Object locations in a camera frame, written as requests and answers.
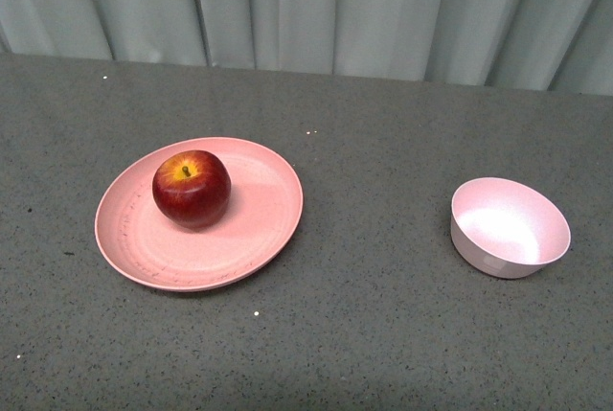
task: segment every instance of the pink plate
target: pink plate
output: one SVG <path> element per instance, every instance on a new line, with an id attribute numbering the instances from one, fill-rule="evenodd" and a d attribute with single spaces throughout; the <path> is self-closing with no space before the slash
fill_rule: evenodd
<path id="1" fill-rule="evenodd" d="M 151 194 L 158 167 L 177 152 L 204 149 L 230 173 L 223 218 L 198 232 L 167 219 Z M 169 291 L 228 285 L 270 262 L 300 220 L 303 192 L 276 152 L 235 138 L 200 138 L 161 148 L 132 164 L 107 189 L 96 213 L 96 240 L 128 279 Z"/>

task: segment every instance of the gray countertop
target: gray countertop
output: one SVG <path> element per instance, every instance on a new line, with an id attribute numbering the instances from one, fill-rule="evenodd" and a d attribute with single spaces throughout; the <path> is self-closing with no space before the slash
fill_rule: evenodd
<path id="1" fill-rule="evenodd" d="M 0 408 L 611 409 L 612 128 L 610 97 L 1 55 Z M 233 285 L 133 283 L 102 195 L 207 136 L 294 167 L 296 233 Z M 466 263 L 450 200 L 481 176 L 550 198 L 569 252 Z"/>

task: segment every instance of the curtain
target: curtain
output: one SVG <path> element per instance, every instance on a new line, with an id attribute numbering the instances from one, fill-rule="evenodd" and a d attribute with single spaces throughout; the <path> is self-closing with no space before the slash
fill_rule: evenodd
<path id="1" fill-rule="evenodd" d="M 613 0 L 0 0 L 0 52 L 613 95 Z"/>

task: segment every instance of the red apple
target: red apple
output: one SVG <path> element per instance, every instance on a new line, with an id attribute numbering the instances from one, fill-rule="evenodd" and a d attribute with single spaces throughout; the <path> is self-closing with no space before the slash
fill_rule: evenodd
<path id="1" fill-rule="evenodd" d="M 173 155 L 153 175 L 153 200 L 160 211 L 183 227 L 197 229 L 219 221 L 230 199 L 230 175 L 206 150 Z"/>

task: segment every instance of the bowl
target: bowl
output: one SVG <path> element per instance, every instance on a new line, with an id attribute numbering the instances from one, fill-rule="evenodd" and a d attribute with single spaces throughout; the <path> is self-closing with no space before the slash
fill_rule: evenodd
<path id="1" fill-rule="evenodd" d="M 477 178 L 451 200 L 451 239 L 477 269 L 518 279 L 559 260 L 571 243 L 561 211 L 528 186 L 503 178 Z"/>

